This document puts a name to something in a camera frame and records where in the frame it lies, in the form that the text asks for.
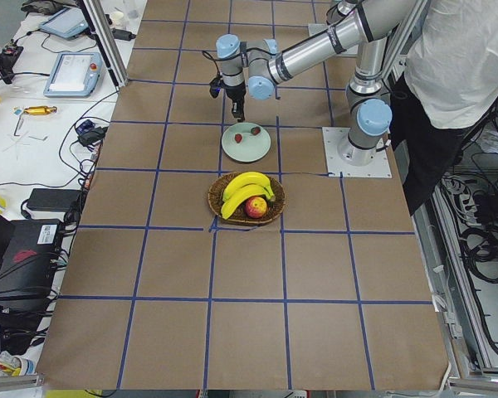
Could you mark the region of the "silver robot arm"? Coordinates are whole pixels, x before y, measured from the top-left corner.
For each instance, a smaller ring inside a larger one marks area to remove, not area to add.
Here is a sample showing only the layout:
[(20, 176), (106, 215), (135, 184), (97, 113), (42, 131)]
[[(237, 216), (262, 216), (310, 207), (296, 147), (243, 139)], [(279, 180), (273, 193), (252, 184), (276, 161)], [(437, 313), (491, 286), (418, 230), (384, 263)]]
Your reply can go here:
[(273, 39), (243, 41), (234, 34), (216, 40), (211, 61), (217, 68), (209, 93), (225, 92), (232, 116), (244, 121), (245, 97), (268, 100), (278, 85), (316, 66), (347, 66), (345, 87), (351, 126), (328, 146), (347, 166), (364, 167), (386, 147), (392, 112), (383, 94), (387, 78), (408, 41), (426, 1), (339, 1), (325, 24), (308, 37), (281, 49)]

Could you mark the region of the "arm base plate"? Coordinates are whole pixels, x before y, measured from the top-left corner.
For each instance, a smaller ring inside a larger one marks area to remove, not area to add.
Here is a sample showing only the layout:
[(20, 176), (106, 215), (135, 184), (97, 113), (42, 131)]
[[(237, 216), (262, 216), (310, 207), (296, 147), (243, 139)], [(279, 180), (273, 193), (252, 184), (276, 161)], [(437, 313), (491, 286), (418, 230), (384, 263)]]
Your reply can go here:
[(349, 141), (349, 128), (323, 127), (327, 174), (330, 177), (391, 178), (383, 137), (375, 147), (356, 148)]

